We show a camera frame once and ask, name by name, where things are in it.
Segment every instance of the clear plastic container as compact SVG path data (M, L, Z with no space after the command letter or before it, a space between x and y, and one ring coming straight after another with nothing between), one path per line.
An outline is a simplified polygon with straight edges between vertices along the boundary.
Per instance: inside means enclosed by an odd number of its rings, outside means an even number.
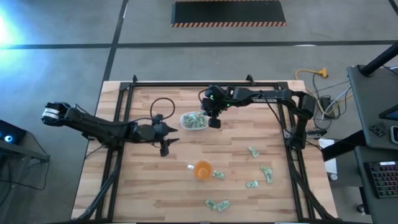
M204 127L200 127L200 128L188 128L188 127L186 127L186 126L184 125L183 117L186 116L186 115L189 115L189 114L198 114L197 116L203 116L203 117L205 118L205 124L206 124L206 125L205 125ZM181 123L181 127L182 127L183 129L189 130L189 131L198 131L198 130L203 130L203 129L207 128L207 119L206 119L205 115L200 114L200 112L197 112L197 111L195 111L195 112L188 112L188 113L183 114L183 115L181 116L181 118L180 118L180 123Z

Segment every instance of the black metal frame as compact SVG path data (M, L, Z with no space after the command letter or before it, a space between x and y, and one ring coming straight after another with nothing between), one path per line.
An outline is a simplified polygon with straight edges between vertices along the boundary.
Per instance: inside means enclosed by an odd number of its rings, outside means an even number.
M131 101L132 101L132 94L134 87L152 87L152 86L202 86L202 87L208 87L210 84L216 84L219 86L263 86L263 87L274 87L276 90L277 89L284 89L288 88L287 82L260 82L260 83L255 83L254 80L250 75L248 75L247 79L245 82L138 82L136 76L134 76L132 82L122 82L119 87L119 95L118 95L118 101L116 103L116 108L115 108L115 115L114 115L114 120L119 121L120 117L120 112L121 112L121 106L122 106L122 101L123 101L123 96L127 92L127 103L126 103L126 109L124 113L124 121L128 121L129 119L129 112L131 109ZM281 131L284 133L284 129L287 128L287 122L285 119L285 114L282 105L277 105L278 107L278 115L280 118L281 122ZM289 122L290 126L294 127L296 125L295 118L293 113L289 111ZM289 147L288 144L289 137L284 136L284 144L285 144L285 150L287 154L287 164L289 168L289 173L290 173L290 181L292 184L292 191L293 191L293 198L294 198L294 203L295 203L295 208L296 208L296 214L298 218L298 222L303 222L306 221L314 221L315 223L323 223L324 221L327 223L349 223L349 222L342 222L340 220L317 220L315 218L315 212L314 212L314 206L310 202L310 197L305 195L306 203L307 203L307 210L308 210L308 216L309 218L304 218L303 217L303 210L301 206L301 201L300 201L300 194L299 194L299 188L298 188L298 182L295 179L295 175L299 175L300 182L304 183L305 186L308 187L308 179L307 179L307 173L305 170L305 164L304 164L304 159L303 159L303 154L301 151L297 151L297 162L298 166L300 167L300 173L297 172L293 157L291 156L292 149ZM118 147L115 147L113 149L108 149L108 153L106 156L106 162L104 165L104 172L103 172L103 181L101 184L101 190L97 197L95 198L96 203L92 203L91 206L95 207L96 209L96 215L95 219L89 220L91 217L88 216L85 219L80 219L80 220L70 220L67 223L112 223L113 222L113 214L114 214L114 206L116 203L116 196L117 196L117 190L118 190L118 181L119 181L119 174L121 170L121 163L122 163L122 158L123 158L123 149L124 149L124 144L121 142ZM115 172L116 174L114 176L110 175L110 170L111 170L111 161L112 157L114 154L114 151L118 152L117 158L116 158L116 163L114 165L114 170L112 171L112 174ZM109 203L109 208L108 208L108 214L106 218L103 218L103 198L106 194L106 192L109 190L110 186L113 185L112 190L111 190L111 196L110 196L110 203Z

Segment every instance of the robotic arm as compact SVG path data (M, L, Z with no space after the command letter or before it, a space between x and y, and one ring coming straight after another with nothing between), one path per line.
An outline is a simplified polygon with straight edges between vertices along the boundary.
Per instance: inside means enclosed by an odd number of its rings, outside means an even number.
M205 92L206 98L201 100L201 108L206 111L209 119L209 127L220 128L221 121L217 119L222 111L229 107L247 106L251 103L277 103L288 107L298 118L297 125L291 131L290 145L294 149L304 149L307 134L305 127L307 121L312 118L315 108L314 97L302 92L292 90L252 91L248 88L227 87L223 89L216 85L210 85ZM292 99L298 97L298 105Z
M178 139L164 139L168 133L177 130L167 126L163 122L163 116L154 116L152 125L138 125L136 121L110 122L97 118L88 113L81 112L78 108L72 108L68 103L47 103L42 121L50 126L68 126L81 131L85 138L95 137L101 144L108 147L117 146L118 142L132 143L160 143L160 155L169 154L169 145Z

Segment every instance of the yellow extension cord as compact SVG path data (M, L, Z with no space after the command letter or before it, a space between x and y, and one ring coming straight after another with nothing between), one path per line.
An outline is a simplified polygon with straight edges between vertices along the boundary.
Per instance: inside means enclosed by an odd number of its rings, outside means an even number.
M299 77L298 77L297 75L298 75L300 72L308 72L308 73L312 73L312 74L315 73L315 74L317 74L317 75L320 75L322 78L328 78L328 74L327 74L327 71L326 71L325 68L323 68L322 70L319 70L319 71L313 71L313 70L307 70L307 69L300 69L300 70L297 70L296 73L294 74L294 76L296 77L296 80L299 80ZM319 101L320 99L318 99L317 96L316 96L315 94L313 94L313 91L311 91L309 88L305 87L305 89L315 98L315 100L316 100L317 103L318 103L319 110L322 112L322 114L325 113L324 110L323 110L323 108L322 108L322 106L321 106L321 103L320 103L320 101ZM329 112L326 112L325 114L330 114L332 111L334 111L334 110L337 108L337 106L338 106L340 103L344 102L344 101L347 100L348 98L351 98L352 96L353 96L353 94L350 94L350 95L347 96L346 98L344 98L344 99L342 99L342 100L336 101L336 105L333 106L333 107L329 110Z

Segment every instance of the wooden table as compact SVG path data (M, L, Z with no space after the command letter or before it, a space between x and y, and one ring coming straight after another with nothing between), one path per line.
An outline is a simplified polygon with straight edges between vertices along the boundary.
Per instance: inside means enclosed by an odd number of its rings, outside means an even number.
M305 91L302 81L288 81L289 88ZM96 115L112 121L120 82L104 82ZM134 88L130 119L149 116L150 104L159 97L174 100L175 114L166 123L177 128L169 138L180 138L170 146L170 154L160 157L149 144L125 144L116 199L114 222L273 222L296 221L292 186L280 126L265 104L230 108L221 114L221 129L186 131L180 126L182 114L198 111L198 92L202 87ZM167 116L168 101L158 101L154 113ZM253 145L260 156L248 151ZM88 151L96 149L91 142ZM106 149L90 155L84 163L72 218L78 217L98 193L103 175ZM310 188L320 203L337 216L321 152L307 145L303 150ZM196 180L188 164L210 161L225 179ZM261 165L274 170L274 182L267 184ZM259 187L247 189L245 183L257 180ZM105 200L106 215L109 194ZM205 206L206 199L217 203L228 199L231 206L221 213ZM303 211L305 200L302 199Z

